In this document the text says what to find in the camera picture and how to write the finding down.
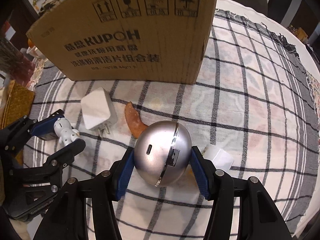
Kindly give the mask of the white cylinder wooden base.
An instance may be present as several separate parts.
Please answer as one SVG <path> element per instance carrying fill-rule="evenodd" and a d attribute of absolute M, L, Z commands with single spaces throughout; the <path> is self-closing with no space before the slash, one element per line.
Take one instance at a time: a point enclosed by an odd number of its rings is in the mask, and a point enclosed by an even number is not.
<path fill-rule="evenodd" d="M 234 158 L 225 150 L 216 145 L 208 144 L 202 151 L 204 159 L 210 160 L 216 169 L 229 172 L 233 165 Z"/>

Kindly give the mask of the white power adapter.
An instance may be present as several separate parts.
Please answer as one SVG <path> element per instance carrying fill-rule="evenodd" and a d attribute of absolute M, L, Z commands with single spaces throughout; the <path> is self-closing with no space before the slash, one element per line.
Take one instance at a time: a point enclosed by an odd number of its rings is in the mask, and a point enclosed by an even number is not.
<path fill-rule="evenodd" d="M 114 125 L 118 118 L 108 91 L 99 87 L 84 96 L 80 105 L 87 130 L 98 132 L 100 137 L 103 137 L 104 133 L 110 134 L 109 127 Z"/>

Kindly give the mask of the silver round speaker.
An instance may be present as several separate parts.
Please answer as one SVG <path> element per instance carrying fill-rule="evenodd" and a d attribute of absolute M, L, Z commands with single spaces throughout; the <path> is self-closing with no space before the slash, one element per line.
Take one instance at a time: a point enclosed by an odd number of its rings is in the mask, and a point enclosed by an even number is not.
<path fill-rule="evenodd" d="M 182 124 L 169 120 L 155 122 L 136 141 L 135 168 L 148 184 L 166 187 L 184 174 L 191 148 L 191 136 Z"/>

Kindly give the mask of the brown leather piece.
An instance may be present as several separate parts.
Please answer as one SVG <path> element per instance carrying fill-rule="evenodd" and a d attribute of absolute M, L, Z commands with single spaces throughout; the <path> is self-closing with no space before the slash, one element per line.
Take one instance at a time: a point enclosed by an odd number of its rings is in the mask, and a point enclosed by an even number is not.
<path fill-rule="evenodd" d="M 140 114 L 133 107 L 132 102 L 128 102 L 124 110 L 127 126 L 131 134 L 138 139 L 139 136 L 148 128 L 148 125 L 144 124 L 140 118 Z"/>

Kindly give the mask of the woven tissue box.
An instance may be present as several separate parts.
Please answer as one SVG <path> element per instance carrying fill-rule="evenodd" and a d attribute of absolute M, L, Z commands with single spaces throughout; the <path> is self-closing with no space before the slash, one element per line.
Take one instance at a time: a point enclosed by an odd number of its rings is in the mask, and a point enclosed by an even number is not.
<path fill-rule="evenodd" d="M 1 129 L 15 122 L 17 119 L 29 115 L 35 93 L 15 80 L 1 89 Z"/>

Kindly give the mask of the plaid grey white cloth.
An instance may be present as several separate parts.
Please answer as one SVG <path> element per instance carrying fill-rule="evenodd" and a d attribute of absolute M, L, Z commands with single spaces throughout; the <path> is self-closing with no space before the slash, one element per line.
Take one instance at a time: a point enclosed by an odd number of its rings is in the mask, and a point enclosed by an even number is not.
<path fill-rule="evenodd" d="M 284 28 L 218 10 L 194 85 L 71 81 L 55 66 L 45 66 L 30 117 L 65 112 L 86 149 L 63 177 L 80 180 L 110 168 L 135 144 L 124 118 L 128 102 L 146 124 L 178 121 L 199 149 L 216 145 L 234 158 L 231 176 L 257 177 L 295 235 L 310 219 L 319 163 L 318 116 L 303 50 Z M 85 128 L 80 105 L 99 87 L 109 92 L 118 118 L 103 137 Z"/>

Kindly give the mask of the brown cardboard box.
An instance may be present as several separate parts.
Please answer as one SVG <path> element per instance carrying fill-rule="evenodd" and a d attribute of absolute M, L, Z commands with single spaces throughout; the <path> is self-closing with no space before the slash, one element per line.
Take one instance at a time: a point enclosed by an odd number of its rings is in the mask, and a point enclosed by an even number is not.
<path fill-rule="evenodd" d="M 64 0 L 27 36 L 73 81 L 193 84 L 217 0 Z"/>

